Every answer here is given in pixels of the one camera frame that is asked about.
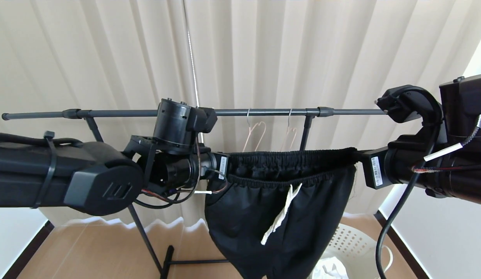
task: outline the white laundry basket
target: white laundry basket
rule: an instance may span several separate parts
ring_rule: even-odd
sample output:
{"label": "white laundry basket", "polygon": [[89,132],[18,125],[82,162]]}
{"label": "white laundry basket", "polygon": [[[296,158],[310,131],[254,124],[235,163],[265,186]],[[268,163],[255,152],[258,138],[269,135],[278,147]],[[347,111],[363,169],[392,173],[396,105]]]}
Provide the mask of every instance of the white laundry basket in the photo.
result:
{"label": "white laundry basket", "polygon": [[[340,260],[349,279],[379,279],[375,264],[376,245],[377,242],[362,231],[339,224],[322,258],[336,257]],[[388,250],[390,255],[389,263],[384,268],[386,271],[393,263],[393,253],[385,245],[382,248]]]}

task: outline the barcode label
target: barcode label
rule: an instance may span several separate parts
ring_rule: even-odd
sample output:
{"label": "barcode label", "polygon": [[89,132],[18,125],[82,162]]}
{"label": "barcode label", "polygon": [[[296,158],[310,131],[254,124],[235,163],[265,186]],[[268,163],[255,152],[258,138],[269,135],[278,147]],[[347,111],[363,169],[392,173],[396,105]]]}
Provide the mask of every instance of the barcode label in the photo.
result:
{"label": "barcode label", "polygon": [[375,186],[380,186],[384,182],[382,181],[382,173],[380,172],[380,163],[378,157],[372,158],[372,168],[373,168],[373,176],[375,177]]}
{"label": "barcode label", "polygon": [[[227,158],[226,157],[222,157],[220,159],[220,172],[225,174],[225,170],[227,169]],[[221,174],[218,174],[218,179],[223,179],[223,175]]]}

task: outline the brown floor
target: brown floor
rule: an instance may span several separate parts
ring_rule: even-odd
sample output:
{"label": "brown floor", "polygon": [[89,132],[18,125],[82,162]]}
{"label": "brown floor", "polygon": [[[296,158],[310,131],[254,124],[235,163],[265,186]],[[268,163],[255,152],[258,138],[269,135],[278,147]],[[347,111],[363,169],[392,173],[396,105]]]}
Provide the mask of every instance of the brown floor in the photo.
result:
{"label": "brown floor", "polygon": [[[381,226],[371,215],[351,215],[342,219],[376,239]],[[174,260],[223,258],[213,244],[204,223],[184,228],[180,220],[168,228],[154,224],[148,231],[150,241],[161,261],[168,245],[175,247]],[[391,240],[385,244],[393,251],[389,278],[415,278]],[[72,222],[56,227],[20,274],[19,279],[156,279],[159,273],[135,227],[102,220],[90,223]],[[170,279],[240,278],[230,263],[172,266]]]}

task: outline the curtain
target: curtain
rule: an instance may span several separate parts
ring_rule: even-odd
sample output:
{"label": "curtain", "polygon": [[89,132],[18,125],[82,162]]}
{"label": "curtain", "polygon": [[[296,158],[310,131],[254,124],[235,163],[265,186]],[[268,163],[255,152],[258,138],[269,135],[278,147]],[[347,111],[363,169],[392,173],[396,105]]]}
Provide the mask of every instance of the curtain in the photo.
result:
{"label": "curtain", "polygon": [[[155,109],[166,97],[214,108],[368,109],[404,84],[438,97],[438,85],[464,72],[480,39],[481,0],[0,0],[0,131],[40,137],[49,129],[93,141],[83,120],[5,122],[1,114]],[[298,149],[303,117],[249,118],[251,126],[259,121],[267,129],[258,150]],[[120,150],[131,134],[151,134],[154,122],[97,119],[104,140]],[[282,146],[288,122],[297,129],[292,148]],[[419,125],[316,118],[307,149],[380,148]],[[219,117],[204,141],[238,152],[248,129],[246,117]],[[261,134],[254,131],[246,151]],[[346,210],[375,213],[390,189],[366,188],[358,170]],[[144,225],[183,216],[190,226],[203,216],[203,199],[137,212]],[[87,217],[69,208],[42,212],[55,225]],[[126,210],[106,219],[116,217],[131,222]]]}

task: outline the white cloth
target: white cloth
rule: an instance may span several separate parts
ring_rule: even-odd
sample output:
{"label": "white cloth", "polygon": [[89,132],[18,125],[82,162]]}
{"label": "white cloth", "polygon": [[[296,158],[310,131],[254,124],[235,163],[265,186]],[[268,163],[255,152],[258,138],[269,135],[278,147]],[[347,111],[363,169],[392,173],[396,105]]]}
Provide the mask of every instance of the white cloth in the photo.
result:
{"label": "white cloth", "polygon": [[287,198],[285,199],[285,206],[283,210],[277,215],[270,228],[266,231],[263,239],[261,240],[261,245],[265,245],[271,233],[274,233],[275,230],[282,224],[282,221],[285,219],[285,215],[287,215],[287,211],[289,210],[289,206],[291,205],[292,200],[297,196],[302,185],[302,183],[299,184],[299,186],[294,191],[292,191],[292,184],[289,186],[289,192],[287,193]]}
{"label": "white cloth", "polygon": [[322,258],[311,273],[310,279],[349,279],[346,268],[336,257]]}

